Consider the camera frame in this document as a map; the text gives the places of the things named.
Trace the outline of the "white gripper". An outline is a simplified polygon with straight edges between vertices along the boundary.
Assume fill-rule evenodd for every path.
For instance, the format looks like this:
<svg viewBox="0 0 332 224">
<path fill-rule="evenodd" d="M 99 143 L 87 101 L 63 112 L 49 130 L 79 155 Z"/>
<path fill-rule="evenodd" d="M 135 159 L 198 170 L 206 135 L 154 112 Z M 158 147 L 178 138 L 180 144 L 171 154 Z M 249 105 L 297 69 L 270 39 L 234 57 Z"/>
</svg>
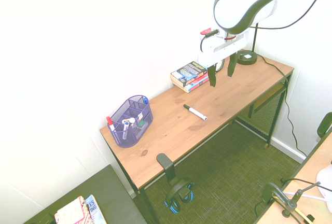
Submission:
<svg viewBox="0 0 332 224">
<path fill-rule="evenodd" d="M 227 75 L 232 77 L 238 59 L 238 52 L 248 42 L 249 31 L 229 34 L 225 31 L 202 31 L 198 63 L 207 68 L 210 86 L 216 86 L 216 63 L 230 56 Z"/>
</svg>

